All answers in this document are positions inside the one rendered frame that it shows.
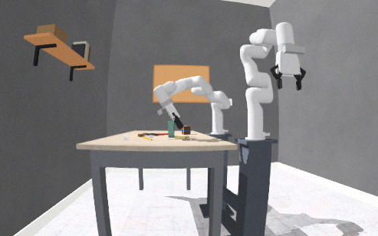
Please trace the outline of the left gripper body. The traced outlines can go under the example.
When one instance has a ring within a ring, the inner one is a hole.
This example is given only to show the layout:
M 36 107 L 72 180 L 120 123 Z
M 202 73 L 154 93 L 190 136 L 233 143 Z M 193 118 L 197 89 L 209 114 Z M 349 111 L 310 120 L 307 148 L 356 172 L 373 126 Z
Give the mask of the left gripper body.
M 280 71 L 285 77 L 294 77 L 301 72 L 297 54 L 284 54 L 283 50 L 276 55 L 276 65 L 278 65 L 276 74 Z

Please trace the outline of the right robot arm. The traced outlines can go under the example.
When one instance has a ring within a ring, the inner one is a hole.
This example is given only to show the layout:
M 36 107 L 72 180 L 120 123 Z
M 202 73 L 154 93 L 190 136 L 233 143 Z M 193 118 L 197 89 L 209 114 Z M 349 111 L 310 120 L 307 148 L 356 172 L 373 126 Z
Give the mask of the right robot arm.
M 204 96 L 210 103 L 212 103 L 212 133 L 211 134 L 225 134 L 228 130 L 223 129 L 223 113 L 221 110 L 228 109 L 231 106 L 230 100 L 222 91 L 212 91 L 212 86 L 201 76 L 188 77 L 176 82 L 169 81 L 164 85 L 159 85 L 153 91 L 164 108 L 172 103 L 171 96 L 180 93 L 184 90 L 191 89 L 196 96 Z M 162 115 L 162 109 L 157 111 Z

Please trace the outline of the brown wooden slotted block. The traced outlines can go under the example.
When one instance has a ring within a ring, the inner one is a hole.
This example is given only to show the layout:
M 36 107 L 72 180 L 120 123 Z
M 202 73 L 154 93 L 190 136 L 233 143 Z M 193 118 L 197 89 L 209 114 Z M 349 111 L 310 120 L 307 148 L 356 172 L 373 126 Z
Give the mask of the brown wooden slotted block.
M 182 134 L 184 134 L 184 135 L 191 134 L 191 126 L 184 126 L 182 128 Z

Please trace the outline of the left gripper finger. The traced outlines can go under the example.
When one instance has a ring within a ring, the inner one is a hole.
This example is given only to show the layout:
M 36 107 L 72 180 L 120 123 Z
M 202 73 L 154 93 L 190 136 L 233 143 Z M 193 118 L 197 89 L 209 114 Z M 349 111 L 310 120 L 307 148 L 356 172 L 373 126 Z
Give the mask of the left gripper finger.
M 301 90 L 301 81 L 302 79 L 304 78 L 304 75 L 306 74 L 306 71 L 303 70 L 301 67 L 300 67 L 300 70 L 301 70 L 301 75 L 294 75 L 294 77 L 296 78 L 296 88 L 297 90 Z
M 270 71 L 271 71 L 272 75 L 275 77 L 275 79 L 277 80 L 278 89 L 281 89 L 282 88 L 282 80 L 281 80 L 282 73 L 279 71 L 280 73 L 276 74 L 274 70 L 277 69 L 277 68 L 278 68 L 278 65 L 271 68 Z

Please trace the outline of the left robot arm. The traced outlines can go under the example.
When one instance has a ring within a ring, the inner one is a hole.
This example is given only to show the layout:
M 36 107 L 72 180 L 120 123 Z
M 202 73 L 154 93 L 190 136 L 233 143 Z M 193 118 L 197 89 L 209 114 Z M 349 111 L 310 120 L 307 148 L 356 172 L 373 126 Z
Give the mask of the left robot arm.
M 240 56 L 245 67 L 246 81 L 251 86 L 246 90 L 248 137 L 245 137 L 245 139 L 263 140 L 265 139 L 263 137 L 270 136 L 270 133 L 263 132 L 263 109 L 260 103 L 271 103 L 273 100 L 273 90 L 269 74 L 259 72 L 257 64 L 251 57 L 266 58 L 272 45 L 278 46 L 278 51 L 283 50 L 285 54 L 303 55 L 306 51 L 305 47 L 294 46 L 293 28 L 287 22 L 278 24 L 276 30 L 257 30 L 257 32 L 250 36 L 250 42 L 253 45 L 243 45 L 240 49 Z

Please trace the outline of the teal flat bar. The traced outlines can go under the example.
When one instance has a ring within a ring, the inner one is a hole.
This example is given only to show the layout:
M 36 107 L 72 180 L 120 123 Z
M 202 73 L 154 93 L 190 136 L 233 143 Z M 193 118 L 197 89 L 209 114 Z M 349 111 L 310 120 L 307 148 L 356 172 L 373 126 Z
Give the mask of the teal flat bar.
M 173 120 L 169 120 L 168 137 L 169 138 L 174 138 L 174 136 L 175 136 L 174 121 Z

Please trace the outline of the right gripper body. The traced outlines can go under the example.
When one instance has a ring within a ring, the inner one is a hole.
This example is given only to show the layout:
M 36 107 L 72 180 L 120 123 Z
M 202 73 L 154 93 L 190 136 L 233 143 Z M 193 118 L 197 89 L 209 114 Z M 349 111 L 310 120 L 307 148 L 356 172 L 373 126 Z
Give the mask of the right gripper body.
M 175 113 L 178 116 L 178 118 L 180 118 L 180 115 L 178 114 L 176 108 L 173 106 L 173 102 L 168 104 L 164 108 L 166 108 L 167 113 L 170 115 L 170 117 L 172 118 L 173 121 L 175 119 L 175 117 L 173 116 L 173 113 Z M 174 117 L 174 119 L 173 119 L 173 117 Z

